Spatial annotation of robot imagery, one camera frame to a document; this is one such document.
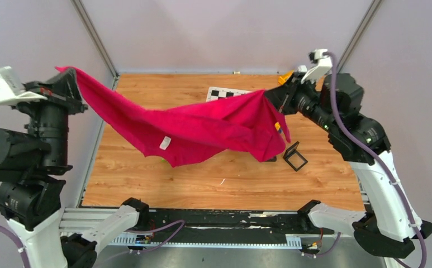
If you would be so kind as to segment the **magenta red garment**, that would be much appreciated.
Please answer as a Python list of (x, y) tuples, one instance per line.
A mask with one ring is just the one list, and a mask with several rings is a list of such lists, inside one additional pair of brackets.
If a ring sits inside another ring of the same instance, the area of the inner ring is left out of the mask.
[[(87, 104), (144, 156), (172, 167), (198, 164), (224, 151), (248, 152), (263, 162), (291, 141), (285, 116), (263, 90), (169, 109), (147, 109), (77, 69)], [(274, 127), (279, 122), (283, 132)]]

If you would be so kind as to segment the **black frame box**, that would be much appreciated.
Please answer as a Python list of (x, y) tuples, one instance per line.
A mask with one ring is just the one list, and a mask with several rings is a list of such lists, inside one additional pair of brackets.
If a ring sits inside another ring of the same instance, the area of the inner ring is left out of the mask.
[(300, 171), (307, 165), (308, 160), (299, 152), (300, 142), (291, 145), (283, 154), (283, 160), (295, 171)]

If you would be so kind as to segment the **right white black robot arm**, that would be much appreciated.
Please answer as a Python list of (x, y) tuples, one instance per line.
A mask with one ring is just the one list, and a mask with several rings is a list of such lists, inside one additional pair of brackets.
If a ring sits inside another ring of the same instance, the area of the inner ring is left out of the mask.
[(404, 259), (413, 241), (432, 234), (432, 223), (403, 205), (405, 192), (393, 163), (391, 144), (382, 125), (361, 114), (364, 89), (348, 73), (336, 77), (336, 100), (346, 135), (335, 121), (330, 104), (330, 77), (317, 91), (314, 83), (293, 74), (265, 96), (285, 115), (301, 113), (327, 132), (329, 143), (354, 171), (367, 199), (364, 211), (334, 208), (312, 200), (300, 209), (300, 230), (327, 228), (352, 236), (369, 254)]

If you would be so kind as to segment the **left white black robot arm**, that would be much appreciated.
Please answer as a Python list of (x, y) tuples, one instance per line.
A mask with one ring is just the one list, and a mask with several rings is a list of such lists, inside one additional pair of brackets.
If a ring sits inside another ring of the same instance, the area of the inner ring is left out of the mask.
[(26, 132), (0, 128), (0, 213), (22, 253), (24, 267), (92, 267), (99, 253), (124, 231), (145, 230), (149, 206), (129, 198), (102, 222), (61, 236), (61, 177), (68, 164), (69, 116), (83, 113), (72, 68), (45, 82), (21, 83), (0, 68), (0, 106), (29, 116)]

